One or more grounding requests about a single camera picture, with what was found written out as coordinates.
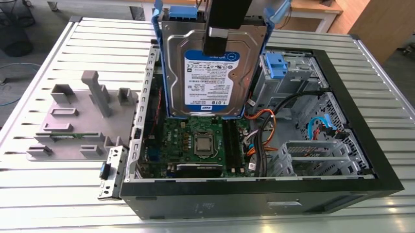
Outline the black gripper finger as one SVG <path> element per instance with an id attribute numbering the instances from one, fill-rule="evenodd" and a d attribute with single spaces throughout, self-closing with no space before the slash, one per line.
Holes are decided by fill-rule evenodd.
<path id="1" fill-rule="evenodd" d="M 223 56 L 229 30 L 237 30 L 251 5 L 249 0 L 209 0 L 205 9 L 203 55 Z"/>

